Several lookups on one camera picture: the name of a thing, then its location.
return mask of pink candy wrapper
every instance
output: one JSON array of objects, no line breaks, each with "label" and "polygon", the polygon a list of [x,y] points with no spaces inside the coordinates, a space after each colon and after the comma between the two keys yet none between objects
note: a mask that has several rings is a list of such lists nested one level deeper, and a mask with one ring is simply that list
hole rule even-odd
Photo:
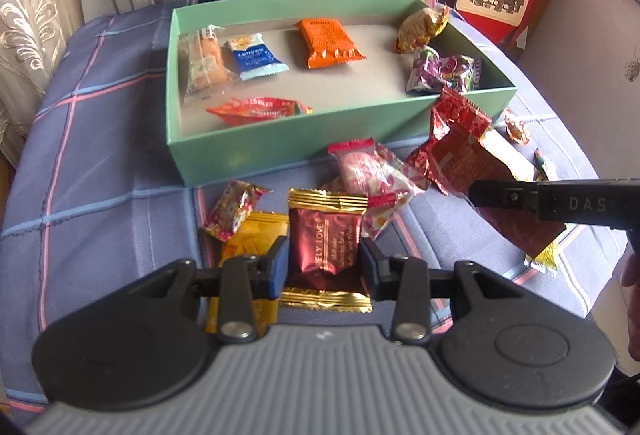
[{"label": "pink candy wrapper", "polygon": [[[354,157],[347,155],[351,144]],[[362,221],[362,234],[366,237],[378,238],[383,229],[393,220],[396,214],[408,202],[429,187],[429,180],[415,168],[401,161],[396,154],[382,144],[376,144],[373,139],[363,139],[338,143],[327,148],[328,151],[339,151],[339,177],[325,184],[322,189],[329,191],[358,191],[370,195],[369,209]],[[370,173],[371,180],[362,182],[362,171]],[[358,190],[351,190],[347,186],[345,175],[350,185],[356,185]]]},{"label": "pink candy wrapper", "polygon": [[205,219],[204,230],[220,241],[227,241],[236,234],[260,197],[270,191],[262,186],[231,179],[222,197]]}]

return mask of wrapped candy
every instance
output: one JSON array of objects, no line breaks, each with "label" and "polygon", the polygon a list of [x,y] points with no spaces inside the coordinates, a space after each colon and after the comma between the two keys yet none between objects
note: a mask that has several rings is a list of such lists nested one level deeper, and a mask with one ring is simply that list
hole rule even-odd
[{"label": "wrapped candy", "polygon": [[231,179],[222,197],[204,221],[204,230],[220,241],[233,237],[263,194],[270,192],[255,184]]},{"label": "wrapped candy", "polygon": [[[288,229],[289,216],[254,211],[242,223],[238,232],[223,245],[219,267],[236,256],[266,255],[278,237],[287,235]],[[217,296],[210,298],[205,332],[216,332],[219,306],[220,299]],[[256,330],[263,335],[269,325],[278,321],[278,301],[258,299],[254,300],[253,306]]]},{"label": "wrapped candy", "polygon": [[225,67],[216,33],[221,27],[207,27],[192,32],[184,38],[189,56],[189,75],[186,94],[213,88],[232,79]]},{"label": "wrapped candy", "polygon": [[[489,153],[461,123],[436,142],[428,153],[430,173],[441,186],[465,197],[476,180],[511,180],[510,169]],[[536,259],[552,243],[565,225],[542,222],[524,210],[478,208],[478,213],[504,238]]]},{"label": "wrapped candy", "polygon": [[280,296],[282,304],[371,310],[358,264],[360,225],[367,205],[365,195],[289,190],[289,275]]},{"label": "wrapped candy", "polygon": [[348,192],[378,195],[390,190],[391,184],[382,170],[382,159],[373,138],[338,142],[326,150],[338,161],[342,183]]},{"label": "wrapped candy", "polygon": [[431,133],[429,139],[412,151],[405,162],[419,173],[428,176],[445,195],[447,189],[430,171],[429,152],[449,132],[453,123],[459,123],[471,136],[479,139],[491,124],[491,118],[462,94],[442,89],[442,94],[431,107]]},{"label": "wrapped candy", "polygon": [[423,96],[440,94],[444,87],[468,92],[480,87],[481,60],[456,54],[441,58],[436,49],[422,47],[414,53],[414,68],[406,92]]},{"label": "wrapped candy", "polygon": [[[360,140],[360,142],[367,142],[367,144],[369,141],[373,142],[372,139]],[[429,187],[429,180],[401,161],[383,144],[375,144],[374,153],[375,155],[369,150],[369,153],[366,154],[372,157],[367,161],[367,164],[377,162],[380,167],[380,172],[376,175],[376,182],[373,183],[373,189],[382,188],[385,189],[385,192],[369,192],[369,206],[362,221],[362,234],[375,240],[412,198],[423,193]],[[347,177],[352,172],[348,161],[348,158],[346,160],[343,158],[340,162],[340,172],[346,171]],[[343,192],[347,190],[345,184],[344,175],[341,175],[325,184],[323,189]]]},{"label": "wrapped candy", "polygon": [[226,44],[234,53],[242,81],[289,70],[274,57],[259,32],[231,38]]},{"label": "wrapped candy", "polygon": [[531,140],[531,133],[527,123],[523,120],[518,121],[510,108],[505,109],[503,117],[504,124],[507,126],[507,134],[511,141],[515,141],[518,144],[527,144]]},{"label": "wrapped candy", "polygon": [[351,41],[337,20],[308,18],[301,20],[298,28],[309,47],[306,63],[310,69],[367,58]]},{"label": "wrapped candy", "polygon": [[231,99],[219,107],[207,108],[229,126],[249,125],[261,121],[277,120],[289,116],[310,114],[313,108],[305,107],[299,101],[279,98]]},{"label": "wrapped candy", "polygon": [[449,7],[437,4],[435,8],[423,8],[409,15],[398,29],[396,52],[412,52],[428,45],[449,22]]}]

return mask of purple candy wrapper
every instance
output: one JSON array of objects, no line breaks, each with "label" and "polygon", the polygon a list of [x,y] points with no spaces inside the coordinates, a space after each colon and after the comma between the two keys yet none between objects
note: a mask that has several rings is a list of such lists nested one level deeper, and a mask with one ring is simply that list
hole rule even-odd
[{"label": "purple candy wrapper", "polygon": [[479,88],[481,60],[462,54],[440,57],[436,49],[422,47],[414,53],[414,68],[406,92],[417,96],[440,94],[443,88],[468,92]]}]

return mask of blue snack packet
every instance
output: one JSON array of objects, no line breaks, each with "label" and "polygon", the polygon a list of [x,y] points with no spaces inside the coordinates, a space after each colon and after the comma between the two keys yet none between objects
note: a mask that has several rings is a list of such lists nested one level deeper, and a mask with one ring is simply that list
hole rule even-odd
[{"label": "blue snack packet", "polygon": [[231,38],[226,44],[234,53],[242,81],[289,70],[273,56],[259,32]]}]

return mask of wall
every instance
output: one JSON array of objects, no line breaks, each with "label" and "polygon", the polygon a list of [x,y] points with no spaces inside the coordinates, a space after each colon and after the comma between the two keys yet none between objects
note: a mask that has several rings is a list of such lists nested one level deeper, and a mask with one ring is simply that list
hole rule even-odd
[{"label": "wall", "polygon": [[518,62],[600,177],[640,177],[640,75],[625,78],[635,59],[635,0],[551,0]]}]

